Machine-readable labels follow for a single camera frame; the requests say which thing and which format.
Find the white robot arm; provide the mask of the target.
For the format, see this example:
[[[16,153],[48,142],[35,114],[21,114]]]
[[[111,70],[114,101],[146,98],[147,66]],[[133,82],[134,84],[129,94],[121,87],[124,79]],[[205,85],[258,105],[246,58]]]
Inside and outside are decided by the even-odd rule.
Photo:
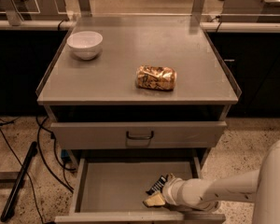
[[[280,224],[280,140],[258,170],[214,181],[162,176],[147,194],[147,207],[170,204],[213,211],[220,201],[252,203],[253,224]]]

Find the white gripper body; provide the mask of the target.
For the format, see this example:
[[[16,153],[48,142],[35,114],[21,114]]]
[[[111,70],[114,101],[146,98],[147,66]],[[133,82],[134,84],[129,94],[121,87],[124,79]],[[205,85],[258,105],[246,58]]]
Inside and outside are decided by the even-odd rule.
[[[184,191],[187,180],[183,180],[179,177],[169,179],[162,188],[162,196],[168,204],[172,205],[188,205],[189,202],[186,199],[186,192]]]

